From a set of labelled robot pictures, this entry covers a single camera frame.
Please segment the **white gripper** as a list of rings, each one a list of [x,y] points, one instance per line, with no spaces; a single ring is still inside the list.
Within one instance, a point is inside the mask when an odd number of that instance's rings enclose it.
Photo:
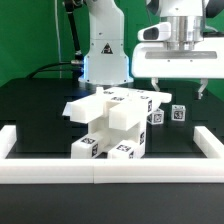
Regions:
[[[197,98],[201,99],[208,79],[224,79],[224,33],[207,33],[190,50],[169,49],[170,37],[169,22],[141,29],[140,43],[133,52],[132,74],[135,78],[151,78],[157,92],[160,91],[158,78],[198,78]]]

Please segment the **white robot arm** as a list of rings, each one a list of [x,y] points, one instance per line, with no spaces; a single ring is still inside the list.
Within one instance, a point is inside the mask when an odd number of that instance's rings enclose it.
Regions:
[[[202,93],[210,79],[224,79],[224,32],[206,25],[224,11],[224,0],[145,0],[160,21],[140,30],[133,56],[124,53],[124,14],[114,0],[85,0],[90,50],[83,83],[121,85],[135,77],[196,78]]]

